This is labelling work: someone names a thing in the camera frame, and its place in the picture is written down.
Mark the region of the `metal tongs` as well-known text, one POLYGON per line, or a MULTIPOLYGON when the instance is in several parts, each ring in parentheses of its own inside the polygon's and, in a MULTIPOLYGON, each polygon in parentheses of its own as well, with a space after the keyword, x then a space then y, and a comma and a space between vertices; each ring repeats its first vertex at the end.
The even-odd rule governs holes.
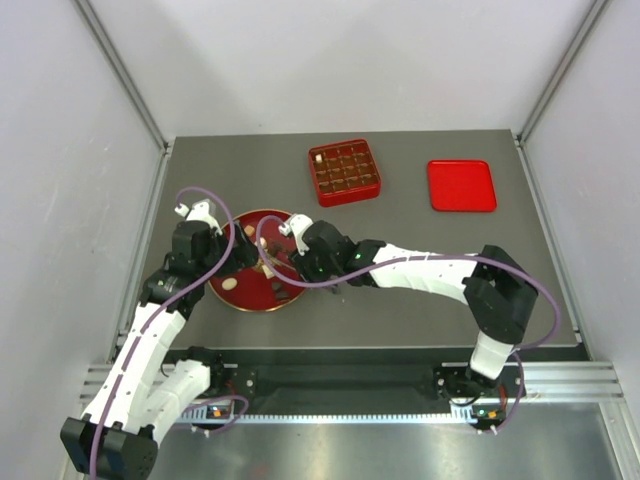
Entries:
POLYGON ((284 250, 277 250, 275 253, 266 250, 265 257, 267 258, 267 262, 279 272, 279 278, 283 283, 301 289, 325 290, 333 295, 340 295, 342 293, 340 286, 329 285, 320 287, 313 286, 308 281, 305 281, 288 260, 281 260, 279 258, 280 253, 284 253, 284 250))

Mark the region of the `round dark red plate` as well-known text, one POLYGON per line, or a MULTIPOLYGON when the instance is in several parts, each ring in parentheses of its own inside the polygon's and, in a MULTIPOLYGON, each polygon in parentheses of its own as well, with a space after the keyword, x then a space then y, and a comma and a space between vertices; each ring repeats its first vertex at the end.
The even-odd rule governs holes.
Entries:
MULTIPOLYGON (((278 231, 279 223, 268 221, 261 230, 260 238, 267 241, 267 246, 263 248, 275 253, 277 250, 271 248, 272 243, 279 243, 284 253, 279 254, 281 260, 289 261, 289 254, 295 249, 295 241, 292 238, 282 236, 278 231)), ((238 273, 227 275, 225 277, 212 277, 209 282, 211 289, 215 294, 229 306, 245 312, 270 312, 278 310, 295 300, 297 300, 306 289, 296 288, 283 283, 274 275, 273 278, 267 279, 262 268, 265 267, 260 259, 258 264, 249 269, 242 270, 238 273), (224 291, 221 288, 221 282, 227 278, 235 278, 238 282, 237 286, 231 291, 224 291), (290 298, 286 301, 277 301, 271 284, 280 282, 283 289, 290 294, 290 298)))

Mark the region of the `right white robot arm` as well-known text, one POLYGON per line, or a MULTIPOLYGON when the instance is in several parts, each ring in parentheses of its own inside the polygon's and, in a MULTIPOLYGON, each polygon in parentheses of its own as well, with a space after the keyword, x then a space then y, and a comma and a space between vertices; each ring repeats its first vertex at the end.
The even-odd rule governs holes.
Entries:
POLYGON ((538 298, 532 281, 503 249, 487 245, 480 254, 449 258, 380 240, 354 242, 334 225, 304 215, 290 217, 278 230, 294 241, 289 261, 309 284, 403 288, 467 306, 479 328, 467 384, 481 396, 502 385, 502 370, 522 342, 538 298))

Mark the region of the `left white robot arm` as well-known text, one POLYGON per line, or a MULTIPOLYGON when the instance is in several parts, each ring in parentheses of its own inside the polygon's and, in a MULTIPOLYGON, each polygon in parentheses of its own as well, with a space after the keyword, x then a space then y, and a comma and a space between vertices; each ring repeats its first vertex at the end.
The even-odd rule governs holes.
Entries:
POLYGON ((162 266, 143 284, 131 329, 107 378, 80 418, 65 420, 60 438, 75 469, 92 479, 146 479, 174 423, 199 395, 226 387, 225 370, 180 360, 154 381, 177 334, 213 275, 237 273, 258 261, 240 222, 180 222, 162 266))

